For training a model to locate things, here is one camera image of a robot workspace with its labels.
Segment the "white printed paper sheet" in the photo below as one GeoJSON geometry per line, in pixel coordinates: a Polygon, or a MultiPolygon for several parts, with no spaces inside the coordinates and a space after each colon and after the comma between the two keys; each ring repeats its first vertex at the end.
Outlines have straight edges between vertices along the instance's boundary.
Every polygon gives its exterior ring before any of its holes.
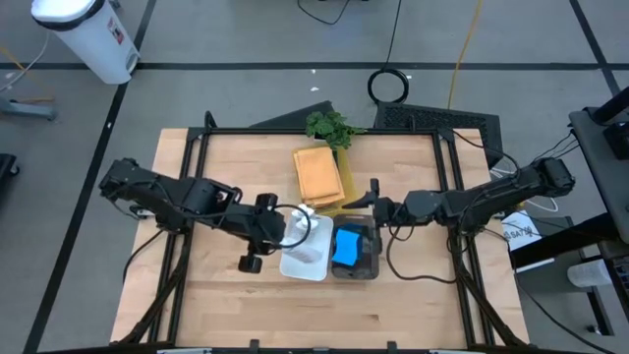
{"type": "Polygon", "coordinates": [[[508,242],[509,250],[515,251],[542,239],[533,220],[525,211],[514,212],[501,220],[502,237],[508,242]]]}

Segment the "green plant in white pot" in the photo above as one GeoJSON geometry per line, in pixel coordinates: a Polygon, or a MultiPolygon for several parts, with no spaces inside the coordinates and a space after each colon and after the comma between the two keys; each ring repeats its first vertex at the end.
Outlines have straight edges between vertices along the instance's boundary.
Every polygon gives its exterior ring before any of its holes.
{"type": "Polygon", "coordinates": [[[347,118],[337,111],[313,112],[306,118],[306,135],[324,140],[332,150],[348,149],[352,144],[352,138],[367,130],[350,126],[346,120],[347,118]]]}

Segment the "white trash can black rim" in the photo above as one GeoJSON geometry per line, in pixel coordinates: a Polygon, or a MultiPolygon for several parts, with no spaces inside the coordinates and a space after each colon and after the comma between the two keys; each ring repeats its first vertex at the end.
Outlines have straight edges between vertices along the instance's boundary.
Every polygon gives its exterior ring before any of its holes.
{"type": "Polygon", "coordinates": [[[30,14],[104,83],[132,78],[140,53],[117,14],[119,0],[32,0],[30,14]]]}

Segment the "orange cloth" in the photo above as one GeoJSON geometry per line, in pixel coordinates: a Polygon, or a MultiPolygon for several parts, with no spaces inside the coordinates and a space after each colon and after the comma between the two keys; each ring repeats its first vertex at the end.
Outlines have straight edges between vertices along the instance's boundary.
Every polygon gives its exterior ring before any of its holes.
{"type": "Polygon", "coordinates": [[[306,205],[322,207],[345,198],[338,167],[328,146],[295,150],[293,159],[306,205]]]}

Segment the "black aluminium rig frame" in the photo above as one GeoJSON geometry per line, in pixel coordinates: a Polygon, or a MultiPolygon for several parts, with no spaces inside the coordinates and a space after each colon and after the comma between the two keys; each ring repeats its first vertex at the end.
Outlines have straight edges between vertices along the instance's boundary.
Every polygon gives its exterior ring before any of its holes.
{"type": "MultiPolygon", "coordinates": [[[[260,193],[279,201],[299,201],[292,152],[317,144],[305,133],[271,134],[270,129],[214,130],[208,141],[204,176],[235,185],[252,204],[260,193]]],[[[152,169],[176,177],[188,130],[163,129],[152,169]]],[[[431,135],[368,134],[355,137],[346,155],[356,197],[378,178],[380,192],[403,201],[408,191],[440,188],[431,135]]],[[[384,258],[375,280],[323,281],[289,278],[280,272],[281,252],[264,257],[261,273],[237,270],[246,243],[206,226],[195,226],[175,344],[192,347],[245,347],[258,339],[266,348],[398,349],[466,347],[459,287],[432,280],[394,276],[384,258]]],[[[391,257],[398,271],[451,278],[447,229],[432,223],[416,227],[407,242],[395,241],[391,257]]],[[[130,265],[111,339],[121,340],[155,297],[167,239],[162,234],[130,265]]],[[[529,336],[517,294],[507,245],[484,233],[476,239],[486,297],[502,320],[523,341],[529,336]]]]}

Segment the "grey stand base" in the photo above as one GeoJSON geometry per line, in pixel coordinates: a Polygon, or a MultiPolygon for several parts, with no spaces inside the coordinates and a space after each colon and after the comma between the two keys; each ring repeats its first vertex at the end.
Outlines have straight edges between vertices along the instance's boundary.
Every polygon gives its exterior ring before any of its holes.
{"type": "Polygon", "coordinates": [[[0,96],[0,113],[11,116],[27,116],[41,118],[48,121],[56,119],[56,112],[49,106],[30,103],[19,103],[0,96]]]}

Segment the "black flat panel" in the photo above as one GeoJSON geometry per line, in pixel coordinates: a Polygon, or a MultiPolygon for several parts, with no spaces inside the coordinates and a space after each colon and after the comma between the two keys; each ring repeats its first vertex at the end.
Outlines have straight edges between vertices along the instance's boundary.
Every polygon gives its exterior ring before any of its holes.
{"type": "Polygon", "coordinates": [[[295,128],[305,129],[307,126],[307,118],[312,113],[326,113],[333,111],[332,102],[329,100],[322,101],[305,108],[301,108],[265,121],[261,121],[252,125],[252,128],[264,129],[283,129],[295,128]]]}

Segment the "black perforated panel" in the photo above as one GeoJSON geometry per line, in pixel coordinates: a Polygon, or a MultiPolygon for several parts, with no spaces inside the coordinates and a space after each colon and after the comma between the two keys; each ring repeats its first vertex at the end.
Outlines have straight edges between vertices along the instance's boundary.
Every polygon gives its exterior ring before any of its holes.
{"type": "Polygon", "coordinates": [[[498,152],[502,151],[502,138],[497,115],[402,103],[381,103],[377,108],[373,127],[407,130],[412,128],[477,129],[481,133],[483,145],[493,149],[493,152],[486,152],[488,167],[494,167],[501,159],[498,152]]]}

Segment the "black device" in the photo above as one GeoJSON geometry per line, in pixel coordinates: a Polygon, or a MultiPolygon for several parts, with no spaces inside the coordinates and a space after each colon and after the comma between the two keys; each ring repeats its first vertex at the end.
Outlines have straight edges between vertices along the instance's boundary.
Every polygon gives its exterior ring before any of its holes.
{"type": "Polygon", "coordinates": [[[609,125],[603,136],[617,159],[629,160],[629,122],[609,125]]]}

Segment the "black stand beam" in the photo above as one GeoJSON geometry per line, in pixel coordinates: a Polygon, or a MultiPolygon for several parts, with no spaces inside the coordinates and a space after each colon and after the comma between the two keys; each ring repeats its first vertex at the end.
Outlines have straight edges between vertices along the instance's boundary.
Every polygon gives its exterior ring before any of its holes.
{"type": "Polygon", "coordinates": [[[568,228],[562,228],[543,219],[537,219],[537,223],[550,226],[553,233],[513,250],[511,259],[515,267],[528,266],[592,245],[599,247],[600,255],[605,260],[629,257],[627,215],[619,216],[606,212],[568,228]]]}

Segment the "white plastic bin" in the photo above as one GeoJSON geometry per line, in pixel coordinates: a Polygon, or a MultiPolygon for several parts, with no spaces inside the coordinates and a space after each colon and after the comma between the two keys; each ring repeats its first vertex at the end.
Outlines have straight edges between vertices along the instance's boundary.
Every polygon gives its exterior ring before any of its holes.
{"type": "MultiPolygon", "coordinates": [[[[316,248],[322,253],[321,260],[313,264],[304,264],[285,255],[283,253],[283,248],[282,248],[282,255],[280,259],[280,272],[284,276],[298,278],[302,280],[309,280],[309,281],[325,280],[327,276],[328,261],[329,261],[329,255],[330,255],[330,249],[331,249],[331,238],[332,238],[331,233],[333,229],[333,221],[330,217],[317,215],[316,213],[315,213],[314,218],[318,222],[321,222],[324,225],[324,231],[322,232],[323,238],[320,240],[318,244],[311,246],[313,248],[316,248]]],[[[281,245],[282,245],[282,242],[287,242],[289,240],[293,242],[292,247],[303,243],[303,241],[296,241],[294,239],[293,231],[294,229],[291,226],[291,215],[290,215],[289,223],[286,228],[284,238],[281,241],[281,245]]]]}

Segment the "grey side table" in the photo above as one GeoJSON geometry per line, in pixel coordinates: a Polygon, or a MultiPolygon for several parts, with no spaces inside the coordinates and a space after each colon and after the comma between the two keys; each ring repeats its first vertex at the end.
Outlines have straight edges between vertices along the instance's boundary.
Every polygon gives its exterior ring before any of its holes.
{"type": "Polygon", "coordinates": [[[629,122],[629,87],[600,107],[586,107],[569,114],[607,212],[629,216],[629,160],[619,160],[603,131],[616,122],[629,122]]]}

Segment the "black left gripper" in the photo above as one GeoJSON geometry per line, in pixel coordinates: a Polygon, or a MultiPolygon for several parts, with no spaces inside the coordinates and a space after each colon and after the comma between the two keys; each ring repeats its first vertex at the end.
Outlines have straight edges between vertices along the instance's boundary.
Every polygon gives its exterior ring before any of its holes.
{"type": "Polygon", "coordinates": [[[260,273],[261,256],[279,248],[286,223],[276,211],[278,197],[267,193],[257,195],[250,205],[232,204],[228,207],[228,233],[248,242],[247,253],[240,257],[238,270],[260,273]]]}

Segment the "yellow translucent plastic bin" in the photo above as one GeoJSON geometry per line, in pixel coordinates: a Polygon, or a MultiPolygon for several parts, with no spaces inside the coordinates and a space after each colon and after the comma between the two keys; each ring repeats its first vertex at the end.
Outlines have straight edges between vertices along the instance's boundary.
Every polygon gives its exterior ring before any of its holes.
{"type": "MultiPolygon", "coordinates": [[[[317,146],[306,147],[306,148],[316,148],[320,146],[326,146],[326,145],[317,145],[317,146]]],[[[345,193],[345,198],[339,202],[336,202],[327,206],[315,207],[311,205],[306,205],[302,201],[302,197],[301,197],[301,201],[306,206],[312,207],[318,213],[326,215],[326,216],[330,216],[330,217],[333,217],[342,213],[350,213],[348,209],[344,209],[342,206],[348,204],[349,202],[353,202],[359,198],[355,180],[354,180],[351,168],[350,168],[349,157],[348,157],[347,151],[342,148],[340,150],[332,150],[332,153],[333,153],[333,157],[336,162],[336,165],[338,167],[343,190],[345,193]]]]}

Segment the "blue cloth pieces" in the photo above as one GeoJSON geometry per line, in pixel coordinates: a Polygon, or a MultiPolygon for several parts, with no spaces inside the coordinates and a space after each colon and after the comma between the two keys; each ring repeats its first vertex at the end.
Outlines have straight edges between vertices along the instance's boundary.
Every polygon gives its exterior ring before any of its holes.
{"type": "Polygon", "coordinates": [[[344,266],[353,266],[359,258],[359,233],[338,229],[335,234],[335,249],[332,261],[344,266]]]}

